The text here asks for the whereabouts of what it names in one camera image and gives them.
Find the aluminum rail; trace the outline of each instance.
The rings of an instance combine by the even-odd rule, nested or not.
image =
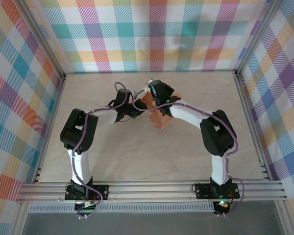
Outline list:
[[[196,199],[191,190],[193,183],[209,181],[116,181],[94,182],[96,185],[109,185],[108,200],[104,203],[145,203],[145,202],[199,202],[213,199]],[[65,185],[60,183],[25,184],[19,203],[64,203]],[[286,194],[280,181],[244,180],[246,201],[286,200]]]

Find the colorful plaid pattern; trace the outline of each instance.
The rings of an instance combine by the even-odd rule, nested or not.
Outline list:
[[[232,70],[265,2],[27,0],[73,72]]]
[[[29,183],[60,79],[12,0],[0,0],[0,235]]]
[[[243,75],[266,159],[294,213],[294,0],[283,1]]]
[[[240,65],[240,63],[241,63],[241,61],[242,61],[242,59],[243,59],[243,57],[244,57],[244,55],[246,53],[246,50],[249,47],[252,39],[254,38],[255,32],[257,31],[258,26],[260,25],[261,20],[265,16],[265,14],[267,12],[267,9],[268,9],[271,2],[272,2],[272,0],[266,0],[266,3],[264,5],[263,9],[261,10],[261,12],[260,12],[260,14],[259,14],[259,16],[258,16],[258,18],[256,20],[256,23],[255,23],[253,29],[251,30],[251,32],[250,32],[250,34],[248,36],[248,39],[247,39],[247,41],[246,41],[246,43],[245,43],[245,45],[244,45],[244,47],[243,47],[243,49],[241,51],[239,59],[237,60],[237,62],[235,64],[234,70],[237,70],[238,66]]]

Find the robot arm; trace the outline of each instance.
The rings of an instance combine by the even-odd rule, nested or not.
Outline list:
[[[176,103],[187,104],[184,100],[178,100]],[[209,116],[200,114],[194,110],[183,106],[172,105],[170,107],[170,112],[172,117],[182,119],[195,127],[201,129],[201,123],[203,120],[208,119]],[[222,185],[229,180],[228,175],[225,172],[225,160],[226,156],[216,156],[211,154],[212,158],[212,174],[211,178],[218,185]]]
[[[212,114],[213,116],[218,117],[236,136],[224,111],[205,111],[201,114],[195,110],[185,107],[185,105],[188,104],[184,100],[181,100],[176,96],[172,96],[174,89],[160,80],[152,81],[148,84],[148,88],[156,106],[159,106],[158,109],[163,115],[169,115],[174,118],[185,120],[201,130],[204,145],[212,157],[213,170],[209,185],[210,192],[213,192],[214,198],[226,196],[228,194],[227,190],[229,187],[235,185],[226,174],[225,156],[225,152],[234,146],[234,140],[221,123],[209,116],[209,114]],[[85,138],[76,150],[74,157],[72,149],[81,139],[83,132],[81,127],[83,128],[86,113],[82,110],[74,109],[61,132],[60,139],[64,143],[64,147],[68,150],[71,163],[74,161],[76,173],[81,180],[90,187],[93,186],[93,179],[88,166],[88,150],[93,142],[96,126],[120,121],[125,115],[135,118],[147,109],[147,106],[140,99],[138,99],[135,100],[134,104],[141,110],[137,110],[132,103],[129,103],[129,94],[131,94],[130,91],[124,89],[118,90],[117,98],[112,100],[109,105],[113,103],[113,106],[116,107],[121,104],[125,99],[125,93],[128,93],[128,99],[123,106],[115,110],[107,109],[104,111],[98,111],[95,115],[89,115]],[[87,190],[83,185],[81,185],[81,182],[76,178],[74,173],[71,179],[71,188],[74,193],[77,192],[79,195],[83,195],[86,199],[94,197],[93,192]]]

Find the orange block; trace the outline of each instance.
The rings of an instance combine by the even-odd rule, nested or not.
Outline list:
[[[173,95],[181,98],[179,93]],[[149,92],[142,98],[142,102],[144,102],[149,109],[155,107],[155,101],[153,101],[152,95]],[[152,110],[150,112],[151,115],[149,116],[149,119],[154,124],[154,127],[158,130],[162,130],[173,120],[173,118],[168,115],[162,116],[162,113],[158,109]]]

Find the metal frame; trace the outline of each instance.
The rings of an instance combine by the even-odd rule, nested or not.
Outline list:
[[[273,16],[278,10],[283,0],[273,0],[261,21],[252,41],[249,45],[238,70],[233,73],[237,90],[242,102],[242,107],[245,112],[246,120],[252,135],[252,139],[257,151],[260,162],[260,167],[263,172],[263,180],[243,180],[245,185],[244,201],[275,201],[277,211],[284,232],[286,234],[294,234],[294,217],[290,211],[290,205],[287,201],[285,191],[280,181],[273,181],[269,165],[266,161],[260,140],[256,133],[255,124],[252,119],[248,102],[242,88],[240,79],[242,72],[249,60],[251,59],[257,45],[261,41],[266,29],[268,28]],[[33,31],[38,43],[41,45],[47,58],[55,68],[57,74],[62,77],[62,83],[59,90],[52,118],[50,121],[47,135],[39,157],[39,164],[37,165],[33,177],[34,184],[25,184],[23,186],[21,195],[19,197],[19,205],[15,211],[17,220],[10,231],[12,234],[22,234],[25,221],[28,213],[32,212],[73,212],[72,205],[74,201],[64,201],[65,185],[67,183],[39,183],[40,170],[44,162],[47,151],[51,131],[56,118],[56,113],[60,104],[61,96],[65,86],[65,74],[53,54],[49,44],[40,31],[39,25],[36,23],[31,11],[23,0],[14,0],[20,12],[24,16],[30,29]],[[114,206],[114,211],[123,210],[122,205],[140,205],[144,209],[144,205],[180,205],[175,211],[212,211],[211,204],[213,200],[197,200],[196,194],[191,190],[192,184],[195,181],[123,181],[123,182],[94,182],[94,184],[108,184],[109,196],[108,200],[104,202],[103,209],[99,212],[110,210],[109,205]],[[199,183],[208,183],[208,181],[199,181]]]
[[[39,154],[39,158],[38,158],[39,161],[38,161],[38,164],[35,167],[35,170],[34,170],[35,174],[33,175],[32,180],[31,180],[33,184],[38,182],[37,176],[40,175],[40,171],[41,171],[41,169],[43,167],[43,164],[44,164],[47,148],[48,148],[48,145],[49,145],[52,129],[53,129],[53,126],[54,126],[54,121],[55,121],[55,118],[56,118],[56,115],[57,115],[57,112],[58,112],[58,108],[59,108],[59,105],[60,105],[60,101],[61,101],[61,97],[62,97],[62,94],[63,94],[65,82],[66,82],[66,80],[64,78],[64,80],[62,80],[61,84],[60,84],[59,94],[58,94],[54,109],[52,111],[52,116],[51,116],[51,119],[50,119],[50,124],[49,124],[48,129],[47,129],[46,138],[45,138],[44,143],[43,143],[43,148],[42,148],[42,151]]]
[[[55,72],[57,73],[59,77],[64,79],[65,73],[63,72],[60,63],[58,62],[56,56],[54,55],[43,33],[41,32],[41,29],[39,25],[37,24],[35,18],[33,17],[31,11],[29,10],[27,4],[24,3],[22,0],[13,0],[13,1],[15,5],[17,6],[17,8],[19,9],[20,13],[23,15],[26,23],[28,24],[30,30],[34,34],[38,44],[41,46],[42,50],[44,51],[47,58],[49,59]]]
[[[242,61],[240,62],[238,68],[237,68],[237,74],[241,75],[244,68],[247,66],[249,63],[254,51],[256,50],[259,42],[262,40],[266,30],[269,27],[270,22],[272,21],[275,13],[279,9],[281,3],[283,0],[272,0],[263,19],[261,20],[254,36],[253,39],[251,40],[243,58]]]

